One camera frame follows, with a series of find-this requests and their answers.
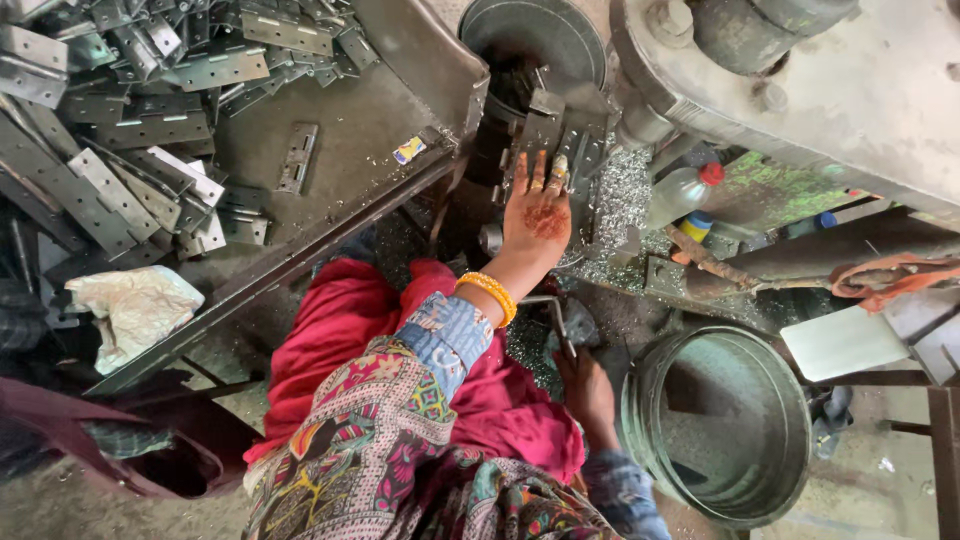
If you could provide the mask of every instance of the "metal workbench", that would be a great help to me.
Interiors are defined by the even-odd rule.
[[[319,87],[307,78],[217,126],[232,184],[276,188],[291,125],[320,125],[303,194],[272,193],[266,246],[229,244],[175,268],[206,297],[186,325],[87,391],[108,394],[163,369],[258,295],[289,283],[351,234],[451,172],[487,94],[485,63],[420,0],[354,0],[383,62]],[[406,165],[392,152],[424,130],[437,140]]]

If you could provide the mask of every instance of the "red bottle cap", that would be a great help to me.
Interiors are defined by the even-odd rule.
[[[700,167],[700,180],[706,185],[720,184],[725,175],[723,165],[716,161]]]

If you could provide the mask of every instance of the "pile of metal hinges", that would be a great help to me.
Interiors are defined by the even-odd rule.
[[[0,193],[77,255],[51,270],[56,282],[173,251],[263,245],[265,194],[224,184],[213,166],[219,114],[299,77],[328,86],[379,60],[344,0],[0,9]],[[295,157],[285,165],[297,185]]]

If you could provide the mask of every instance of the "red cloth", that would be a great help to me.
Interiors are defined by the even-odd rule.
[[[430,294],[453,293],[453,273],[436,260],[415,260],[410,273],[413,280],[397,295],[366,262],[340,258],[324,266],[274,352],[266,440],[244,454],[248,463],[289,440],[310,412],[314,390],[334,369],[362,355],[372,338],[394,333]],[[580,431],[505,347],[506,332],[498,330],[454,396],[450,407],[459,417],[450,443],[526,461],[567,483],[584,463]]]

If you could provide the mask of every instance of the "hand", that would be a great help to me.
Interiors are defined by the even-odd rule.
[[[610,378],[587,349],[578,348],[577,358],[579,368],[567,364],[562,357],[556,358],[564,380],[566,408],[583,426],[592,451],[619,449],[613,425],[616,408]]]
[[[503,247],[480,271],[494,278],[514,302],[526,296],[557,265],[570,241],[570,201],[564,191],[566,157],[554,159],[550,181],[544,185],[546,152],[537,155],[533,180],[526,153],[516,159],[514,192],[503,216]],[[476,306],[496,328],[503,309],[484,289],[465,283],[455,295]]]
[[[527,154],[516,159],[514,190],[503,216],[505,257],[517,258],[535,267],[540,278],[563,256],[570,241],[570,198],[564,190],[566,156],[554,159],[550,180],[543,184],[546,152],[537,153],[533,179],[527,167]]]

